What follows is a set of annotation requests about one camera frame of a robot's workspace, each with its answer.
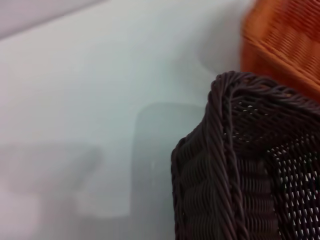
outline orange wicker basket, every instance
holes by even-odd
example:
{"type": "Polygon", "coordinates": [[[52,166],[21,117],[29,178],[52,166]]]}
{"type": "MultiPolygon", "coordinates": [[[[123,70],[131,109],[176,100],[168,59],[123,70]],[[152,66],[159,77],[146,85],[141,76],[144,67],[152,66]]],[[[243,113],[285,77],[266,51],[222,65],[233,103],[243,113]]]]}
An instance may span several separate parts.
{"type": "Polygon", "coordinates": [[[257,0],[243,29],[241,70],[320,102],[320,0],[257,0]]]}

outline white table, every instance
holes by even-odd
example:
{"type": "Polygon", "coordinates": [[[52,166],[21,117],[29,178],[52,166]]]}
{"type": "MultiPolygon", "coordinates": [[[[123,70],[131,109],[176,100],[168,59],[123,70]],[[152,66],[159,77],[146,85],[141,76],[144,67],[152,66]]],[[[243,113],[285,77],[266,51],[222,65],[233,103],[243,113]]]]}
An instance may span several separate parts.
{"type": "Polygon", "coordinates": [[[0,41],[0,239],[174,239],[170,155],[243,0],[111,0],[0,41]]]}

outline woven wicker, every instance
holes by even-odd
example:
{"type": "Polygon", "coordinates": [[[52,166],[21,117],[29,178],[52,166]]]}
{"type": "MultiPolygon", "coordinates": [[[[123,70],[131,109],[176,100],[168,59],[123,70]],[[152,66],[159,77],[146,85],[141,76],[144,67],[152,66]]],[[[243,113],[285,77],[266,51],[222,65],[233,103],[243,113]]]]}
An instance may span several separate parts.
{"type": "Polygon", "coordinates": [[[176,240],[320,239],[320,106],[253,73],[211,85],[171,155],[176,240]]]}
{"type": "Polygon", "coordinates": [[[245,18],[241,70],[320,102],[320,1],[257,0],[245,18]]]}

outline dark brown wicker basket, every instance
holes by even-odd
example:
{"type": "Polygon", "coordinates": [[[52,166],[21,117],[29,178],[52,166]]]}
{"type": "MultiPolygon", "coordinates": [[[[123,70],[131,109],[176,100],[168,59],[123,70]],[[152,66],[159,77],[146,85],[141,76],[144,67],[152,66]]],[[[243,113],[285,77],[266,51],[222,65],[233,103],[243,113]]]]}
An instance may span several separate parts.
{"type": "Polygon", "coordinates": [[[320,239],[320,107],[246,72],[218,75],[172,152],[176,240],[320,239]]]}

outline wicker basket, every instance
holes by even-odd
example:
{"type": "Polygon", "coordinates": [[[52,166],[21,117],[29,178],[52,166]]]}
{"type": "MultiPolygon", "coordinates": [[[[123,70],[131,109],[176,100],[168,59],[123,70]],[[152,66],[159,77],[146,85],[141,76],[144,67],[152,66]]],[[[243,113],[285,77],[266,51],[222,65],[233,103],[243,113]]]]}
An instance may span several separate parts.
{"type": "Polygon", "coordinates": [[[171,156],[176,240],[320,239],[320,106],[228,72],[171,156]]]}
{"type": "Polygon", "coordinates": [[[257,0],[242,35],[242,71],[320,102],[320,1],[257,0]]]}

